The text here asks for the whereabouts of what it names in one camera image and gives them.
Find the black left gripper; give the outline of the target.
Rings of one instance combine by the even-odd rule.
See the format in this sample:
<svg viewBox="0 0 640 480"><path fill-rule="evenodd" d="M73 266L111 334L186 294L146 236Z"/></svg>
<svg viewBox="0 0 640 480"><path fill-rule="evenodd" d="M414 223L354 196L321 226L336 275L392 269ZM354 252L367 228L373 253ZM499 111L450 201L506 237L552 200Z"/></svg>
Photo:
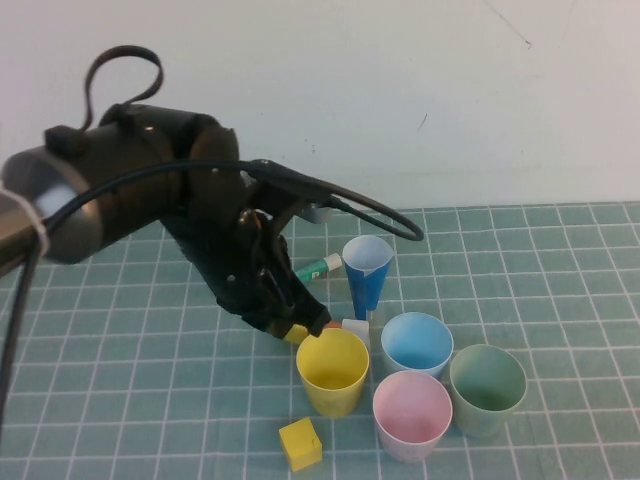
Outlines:
<svg viewBox="0 0 640 480"><path fill-rule="evenodd" d="M305 206L296 197L193 197L169 214L169 233L223 309L274 338L288 325L320 336L330 314L294 274L282 235Z"/></svg>

